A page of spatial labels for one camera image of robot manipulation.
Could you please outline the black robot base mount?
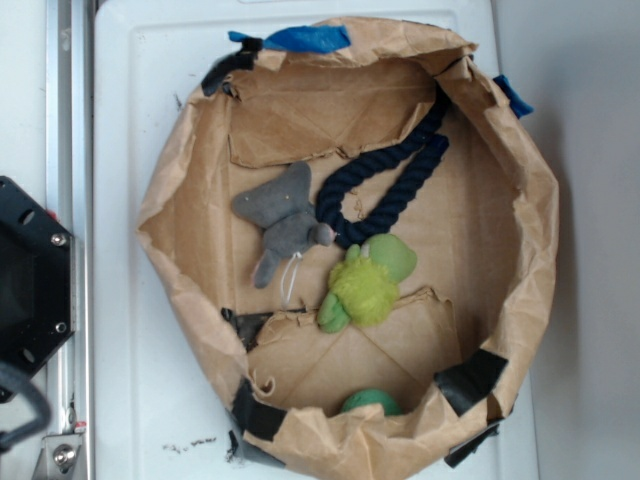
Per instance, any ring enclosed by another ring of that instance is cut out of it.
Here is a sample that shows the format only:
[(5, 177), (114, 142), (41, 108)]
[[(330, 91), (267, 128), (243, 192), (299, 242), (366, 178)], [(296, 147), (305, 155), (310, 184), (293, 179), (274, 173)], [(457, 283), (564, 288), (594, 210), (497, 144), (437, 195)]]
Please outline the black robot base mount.
[(73, 334), (73, 235), (1, 178), (1, 360), (32, 378)]

